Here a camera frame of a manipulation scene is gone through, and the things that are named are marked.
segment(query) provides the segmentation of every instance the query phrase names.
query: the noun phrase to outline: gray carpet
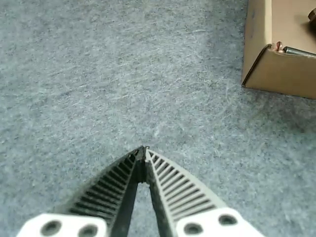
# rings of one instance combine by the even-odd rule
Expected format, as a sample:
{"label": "gray carpet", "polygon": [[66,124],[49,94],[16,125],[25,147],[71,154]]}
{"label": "gray carpet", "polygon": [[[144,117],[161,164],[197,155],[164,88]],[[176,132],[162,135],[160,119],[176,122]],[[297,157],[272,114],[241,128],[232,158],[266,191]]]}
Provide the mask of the gray carpet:
{"label": "gray carpet", "polygon": [[[316,236],[316,101],[240,86],[246,2],[2,0],[0,236],[141,144],[266,236]],[[158,236],[145,185],[129,235]]]}

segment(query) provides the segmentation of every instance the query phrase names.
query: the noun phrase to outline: box flap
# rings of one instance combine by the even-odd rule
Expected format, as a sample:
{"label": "box flap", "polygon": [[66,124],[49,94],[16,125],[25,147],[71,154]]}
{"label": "box flap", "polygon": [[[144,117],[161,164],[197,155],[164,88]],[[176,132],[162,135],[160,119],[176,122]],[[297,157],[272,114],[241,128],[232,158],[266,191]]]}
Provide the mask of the box flap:
{"label": "box flap", "polygon": [[246,87],[316,99],[316,57],[286,55],[266,48]]}
{"label": "box flap", "polygon": [[316,33],[310,29],[308,15],[316,0],[272,0],[272,41],[283,46],[316,53]]}
{"label": "box flap", "polygon": [[258,54],[272,42],[272,0],[249,0],[245,24],[242,81]]}

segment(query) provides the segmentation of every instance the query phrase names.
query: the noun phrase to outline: dark gray plastic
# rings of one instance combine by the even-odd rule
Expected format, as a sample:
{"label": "dark gray plastic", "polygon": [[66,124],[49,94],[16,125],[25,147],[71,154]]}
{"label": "dark gray plastic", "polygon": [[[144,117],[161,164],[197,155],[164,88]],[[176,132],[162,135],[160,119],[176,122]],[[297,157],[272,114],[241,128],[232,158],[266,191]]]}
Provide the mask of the dark gray plastic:
{"label": "dark gray plastic", "polygon": [[176,224],[184,217],[226,207],[216,194],[175,162],[146,150],[145,163],[160,236],[176,236]]}
{"label": "dark gray plastic", "polygon": [[109,237],[126,237],[140,182],[150,185],[162,237],[177,236],[176,224],[184,217],[226,207],[185,169],[148,148],[139,147],[106,167],[54,212],[100,217],[107,223]]}

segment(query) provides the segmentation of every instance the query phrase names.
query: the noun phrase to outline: copper fitting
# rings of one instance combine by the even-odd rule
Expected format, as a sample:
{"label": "copper fitting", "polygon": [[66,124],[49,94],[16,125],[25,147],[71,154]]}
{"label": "copper fitting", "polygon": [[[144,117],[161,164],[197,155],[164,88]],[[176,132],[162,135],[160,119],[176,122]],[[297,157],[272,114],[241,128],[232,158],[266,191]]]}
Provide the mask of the copper fitting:
{"label": "copper fitting", "polygon": [[310,12],[310,14],[308,15],[308,18],[310,20],[311,26],[316,28],[316,8]]}

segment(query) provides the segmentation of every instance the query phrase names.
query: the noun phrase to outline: bracket hole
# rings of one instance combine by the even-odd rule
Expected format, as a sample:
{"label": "bracket hole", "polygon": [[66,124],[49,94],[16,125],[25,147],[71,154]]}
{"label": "bracket hole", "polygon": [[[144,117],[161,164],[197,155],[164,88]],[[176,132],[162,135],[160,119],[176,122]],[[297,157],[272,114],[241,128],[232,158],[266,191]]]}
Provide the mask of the bracket hole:
{"label": "bracket hole", "polygon": [[236,218],[231,215],[222,215],[219,217],[218,221],[222,226],[231,226],[237,223]]}
{"label": "bracket hole", "polygon": [[54,234],[58,233],[61,228],[60,221],[50,221],[46,223],[42,229],[40,230],[43,236],[53,236]]}
{"label": "bracket hole", "polygon": [[95,225],[87,225],[79,231],[79,237],[94,237],[97,235],[98,227]]}
{"label": "bracket hole", "polygon": [[186,233],[187,235],[197,235],[202,232],[202,226],[197,223],[188,223],[184,227],[184,233]]}

